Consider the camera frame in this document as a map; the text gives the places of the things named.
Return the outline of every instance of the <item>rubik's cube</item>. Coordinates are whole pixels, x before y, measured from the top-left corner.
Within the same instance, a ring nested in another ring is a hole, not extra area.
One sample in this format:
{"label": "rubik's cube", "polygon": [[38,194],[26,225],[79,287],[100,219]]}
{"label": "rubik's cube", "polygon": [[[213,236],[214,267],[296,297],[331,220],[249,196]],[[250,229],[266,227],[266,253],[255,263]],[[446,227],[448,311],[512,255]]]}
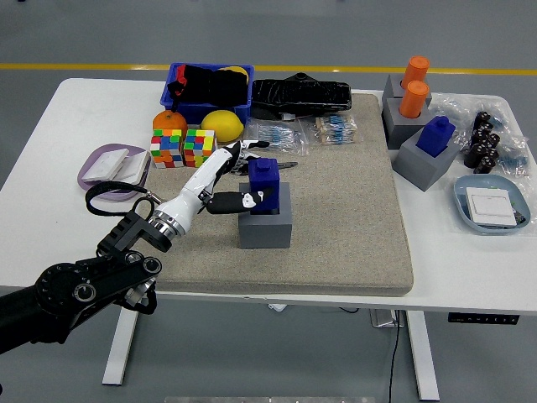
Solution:
{"label": "rubik's cube", "polygon": [[199,168],[216,151],[214,130],[189,129],[183,144],[185,165]]}
{"label": "rubik's cube", "polygon": [[149,149],[157,168],[176,168],[183,166],[181,158],[181,131],[171,128],[153,130]]}

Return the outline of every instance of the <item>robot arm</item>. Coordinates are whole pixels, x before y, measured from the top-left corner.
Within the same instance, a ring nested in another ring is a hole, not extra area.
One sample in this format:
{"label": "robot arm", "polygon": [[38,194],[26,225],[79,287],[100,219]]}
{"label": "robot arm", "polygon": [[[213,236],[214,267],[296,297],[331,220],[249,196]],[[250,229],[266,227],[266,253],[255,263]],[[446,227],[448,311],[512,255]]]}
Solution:
{"label": "robot arm", "polygon": [[[188,232],[192,218],[204,207],[214,213],[253,208],[263,200],[262,192],[213,195],[212,191],[222,175],[257,157],[248,149],[268,146],[266,142],[245,141],[217,150],[175,199],[157,206],[149,221],[134,210],[110,213],[91,205],[92,197],[112,190],[117,182],[107,182],[101,189],[91,188],[86,193],[86,204],[91,212],[121,214],[124,218],[97,245],[95,258],[74,264],[55,264],[45,270],[34,285],[0,297],[0,353],[27,342],[63,343],[71,330],[112,303],[153,313],[157,305],[155,276],[162,269],[161,263],[130,248],[143,238],[156,249],[167,252],[172,238]],[[141,187],[136,191],[146,192]],[[159,203],[156,196],[150,192],[147,195],[142,199]],[[148,297],[147,304],[141,303],[144,296]]]}

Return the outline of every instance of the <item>cable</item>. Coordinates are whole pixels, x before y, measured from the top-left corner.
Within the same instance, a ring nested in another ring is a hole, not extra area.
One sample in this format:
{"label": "cable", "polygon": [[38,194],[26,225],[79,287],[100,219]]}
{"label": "cable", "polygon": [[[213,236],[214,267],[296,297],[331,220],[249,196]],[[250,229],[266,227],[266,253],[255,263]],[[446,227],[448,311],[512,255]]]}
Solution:
{"label": "cable", "polygon": [[345,308],[341,308],[341,307],[339,309],[341,309],[342,311],[345,311],[346,313],[356,313],[356,312],[360,311],[360,308],[356,308],[355,311],[349,311],[349,310],[347,310]]}
{"label": "cable", "polygon": [[[106,181],[106,182],[102,182],[102,183],[99,183],[93,187],[91,187],[87,192],[86,192],[86,208],[88,210],[88,212],[90,212],[91,214],[95,214],[96,216],[104,216],[104,217],[114,217],[114,216],[125,216],[127,215],[127,212],[107,212],[107,211],[104,211],[104,210],[100,210],[96,207],[94,207],[92,204],[91,204],[91,200],[96,197],[96,196],[99,196],[103,193],[107,193],[109,191],[137,191],[139,193],[147,193],[147,189],[141,187],[141,186],[137,186],[137,185],[131,185],[131,184],[128,184],[128,183],[124,183],[124,182],[117,182],[117,181]],[[151,208],[154,209],[154,203],[153,201],[151,201]]]}
{"label": "cable", "polygon": [[401,322],[399,321],[400,311],[395,311],[395,320],[397,321],[397,336],[395,337],[395,346],[394,353],[392,354],[392,365],[389,370],[389,398],[388,403],[392,403],[392,383],[394,381],[394,363],[395,363],[395,352],[397,351],[397,346],[399,344],[399,330],[401,329]]}

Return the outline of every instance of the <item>purple tray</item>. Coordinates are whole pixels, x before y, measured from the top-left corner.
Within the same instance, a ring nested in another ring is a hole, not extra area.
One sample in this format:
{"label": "purple tray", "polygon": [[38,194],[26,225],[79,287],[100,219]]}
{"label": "purple tray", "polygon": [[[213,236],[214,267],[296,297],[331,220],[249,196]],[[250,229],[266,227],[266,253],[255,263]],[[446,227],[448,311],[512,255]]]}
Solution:
{"label": "purple tray", "polygon": [[[105,144],[102,147],[99,147],[98,149],[93,151],[89,157],[87,157],[86,162],[82,166],[81,170],[78,172],[78,176],[76,180],[78,181],[78,185],[82,189],[87,191],[92,186],[103,182],[103,181],[85,182],[82,180],[82,176],[84,176],[86,172],[91,168],[91,166],[95,164],[95,161],[97,161],[97,159],[101,156],[102,153],[107,153],[108,151],[115,151],[116,149],[128,149],[128,154],[127,154],[128,157],[147,151],[146,149],[141,149],[140,147],[135,147],[133,145],[126,145],[126,144]],[[138,186],[143,186],[145,184],[145,180],[148,177],[148,171],[149,171],[150,165],[151,165],[151,159],[148,160],[148,163],[145,165],[145,168],[143,169],[142,179],[137,184]],[[109,191],[97,197],[101,199],[105,199],[105,200],[111,200],[113,202],[123,202],[125,200],[130,199],[131,197],[136,196],[137,194],[138,194],[137,191]]]}

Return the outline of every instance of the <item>orange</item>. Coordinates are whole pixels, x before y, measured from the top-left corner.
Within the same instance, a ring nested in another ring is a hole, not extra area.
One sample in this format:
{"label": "orange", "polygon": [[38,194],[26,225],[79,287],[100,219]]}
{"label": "orange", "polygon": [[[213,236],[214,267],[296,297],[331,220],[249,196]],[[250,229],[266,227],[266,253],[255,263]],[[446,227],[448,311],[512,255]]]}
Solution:
{"label": "orange", "polygon": [[186,135],[188,125],[185,118],[179,112],[163,111],[153,119],[153,129],[156,128],[179,128]]}

